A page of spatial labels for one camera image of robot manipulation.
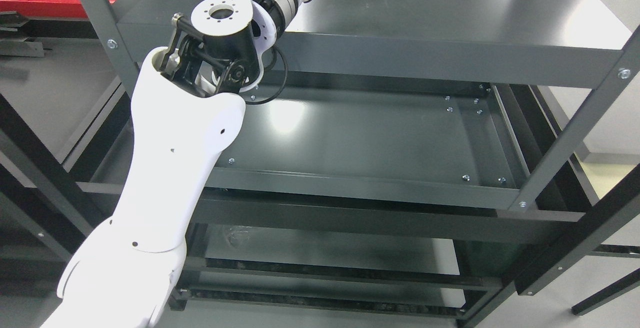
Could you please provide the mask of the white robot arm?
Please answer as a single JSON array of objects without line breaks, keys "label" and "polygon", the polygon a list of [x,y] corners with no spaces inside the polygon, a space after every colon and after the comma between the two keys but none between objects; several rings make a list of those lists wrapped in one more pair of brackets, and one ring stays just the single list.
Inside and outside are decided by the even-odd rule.
[{"label": "white robot arm", "polygon": [[186,230],[217,159],[242,129],[242,93],[311,0],[203,0],[173,17],[131,97],[132,161],[119,201],[68,262],[43,327],[153,327],[186,260]]}]

